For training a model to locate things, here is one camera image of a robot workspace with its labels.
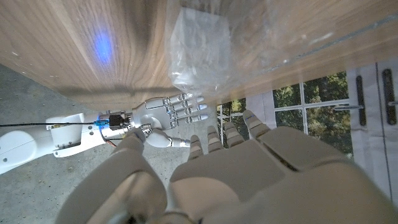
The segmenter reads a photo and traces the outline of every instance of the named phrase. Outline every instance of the fingertip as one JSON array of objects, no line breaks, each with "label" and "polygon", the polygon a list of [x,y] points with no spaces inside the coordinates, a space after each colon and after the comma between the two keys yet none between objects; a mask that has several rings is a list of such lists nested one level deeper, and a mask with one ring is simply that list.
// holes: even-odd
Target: fingertip
[{"label": "fingertip", "polygon": [[207,108],[207,105],[206,104],[202,104],[202,105],[199,105],[198,106],[198,109],[199,110],[204,110],[204,109],[206,109]]},{"label": "fingertip", "polygon": [[208,134],[217,133],[217,130],[214,126],[209,126],[209,127],[207,127],[207,133]]},{"label": "fingertip", "polygon": [[191,136],[191,142],[196,142],[196,141],[199,141],[199,137],[196,134],[194,134],[193,136]]},{"label": "fingertip", "polygon": [[202,102],[203,100],[205,100],[205,98],[203,96],[197,97],[197,103]]},{"label": "fingertip", "polygon": [[204,119],[209,118],[209,116],[207,114],[201,114],[201,115],[199,115],[199,117],[200,117],[200,121],[203,121]]},{"label": "fingertip", "polygon": [[250,111],[250,110],[246,110],[246,111],[243,112],[243,119],[244,119],[244,120],[247,120],[248,118],[251,118],[251,117],[253,117],[253,116],[255,116],[255,115],[254,115],[254,113],[253,113],[252,111]]}]

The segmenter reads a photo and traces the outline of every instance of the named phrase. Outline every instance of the green foliage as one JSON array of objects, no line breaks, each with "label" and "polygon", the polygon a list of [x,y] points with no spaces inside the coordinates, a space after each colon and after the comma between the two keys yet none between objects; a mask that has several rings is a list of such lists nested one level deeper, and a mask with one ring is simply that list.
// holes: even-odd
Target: green foliage
[{"label": "green foliage", "polygon": [[275,108],[295,106],[301,102],[299,84],[274,90],[272,94],[274,95]]},{"label": "green foliage", "polygon": [[352,154],[349,111],[334,111],[333,106],[307,110],[308,133],[342,153]]},{"label": "green foliage", "polygon": [[[319,103],[348,98],[346,72],[304,83],[305,103]],[[298,85],[274,90],[275,107],[300,104]],[[303,130],[300,110],[278,111],[275,113],[278,126],[290,126]],[[307,109],[308,133],[321,139],[345,154],[352,154],[350,116],[348,111],[334,111],[333,106]]]}]

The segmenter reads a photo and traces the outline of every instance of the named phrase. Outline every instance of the metal finger segment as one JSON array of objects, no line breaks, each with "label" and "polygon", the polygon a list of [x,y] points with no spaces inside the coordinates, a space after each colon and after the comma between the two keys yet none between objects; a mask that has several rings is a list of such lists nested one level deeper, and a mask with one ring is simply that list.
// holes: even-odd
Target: metal finger segment
[{"label": "metal finger segment", "polygon": [[192,94],[181,93],[175,96],[168,97],[169,103],[174,104],[192,97]]},{"label": "metal finger segment", "polygon": [[207,127],[207,141],[209,142],[209,153],[224,149],[218,136],[218,131],[213,126]]},{"label": "metal finger segment", "polygon": [[197,103],[200,103],[203,100],[205,100],[205,98],[202,97],[202,96],[199,96],[196,99],[186,98],[183,101],[177,101],[176,103],[172,103],[172,106],[173,106],[175,111],[178,111],[178,110],[182,110],[184,108],[188,108],[191,105],[195,105]]},{"label": "metal finger segment", "polygon": [[189,116],[186,118],[180,118],[177,120],[177,122],[186,122],[187,124],[198,122],[198,121],[203,121],[205,119],[209,118],[207,114],[200,114],[198,116]]},{"label": "metal finger segment", "polygon": [[226,134],[226,142],[229,147],[233,147],[237,144],[241,144],[244,142],[244,139],[241,134],[238,133],[235,126],[231,122],[227,122],[224,124],[225,134]]},{"label": "metal finger segment", "polygon": [[190,147],[191,141],[187,139],[180,139],[180,138],[171,138],[171,146],[172,147]]},{"label": "metal finger segment", "polygon": [[191,137],[191,146],[190,146],[190,153],[189,153],[188,160],[196,159],[199,156],[203,156],[203,149],[201,147],[199,137],[196,135],[193,135]]},{"label": "metal finger segment", "polygon": [[185,115],[190,115],[194,112],[201,111],[207,108],[206,104],[198,105],[197,107],[186,108],[185,110],[177,111],[177,117],[180,118]]},{"label": "metal finger segment", "polygon": [[248,127],[249,133],[254,138],[257,138],[270,130],[268,126],[263,124],[256,117],[256,115],[253,114],[252,111],[246,110],[245,112],[243,112],[243,120]]}]

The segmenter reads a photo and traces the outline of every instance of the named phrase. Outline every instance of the window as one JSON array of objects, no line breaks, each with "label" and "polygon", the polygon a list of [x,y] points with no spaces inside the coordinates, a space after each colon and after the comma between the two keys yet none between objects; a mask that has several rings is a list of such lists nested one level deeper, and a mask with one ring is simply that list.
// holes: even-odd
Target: window
[{"label": "window", "polygon": [[226,143],[224,124],[228,121],[235,125],[236,129],[243,136],[244,140],[249,139],[248,127],[245,125],[243,120],[243,111],[245,110],[245,98],[217,106],[218,134],[220,135],[220,140],[225,148],[228,148],[228,145]]},{"label": "window", "polygon": [[346,72],[287,86],[272,92],[276,126],[289,126],[353,156]]}]

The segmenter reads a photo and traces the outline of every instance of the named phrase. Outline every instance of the robotic hand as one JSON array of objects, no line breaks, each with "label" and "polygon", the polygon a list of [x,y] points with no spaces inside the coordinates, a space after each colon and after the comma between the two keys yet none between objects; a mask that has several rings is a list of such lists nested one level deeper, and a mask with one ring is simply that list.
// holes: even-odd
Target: robotic hand
[{"label": "robotic hand", "polygon": [[56,223],[398,223],[391,201],[342,153],[296,129],[270,130],[251,111],[243,118],[252,139],[226,123],[228,150],[212,126],[209,154],[192,136],[167,192],[132,129]]},{"label": "robotic hand", "polygon": [[11,131],[0,137],[0,174],[46,154],[66,157],[100,144],[115,146],[111,141],[122,139],[133,128],[141,129],[152,146],[189,147],[189,140],[172,138],[164,130],[207,119],[202,114],[207,105],[199,104],[203,100],[182,93],[149,99],[130,113],[58,116],[47,119],[46,126]]}]

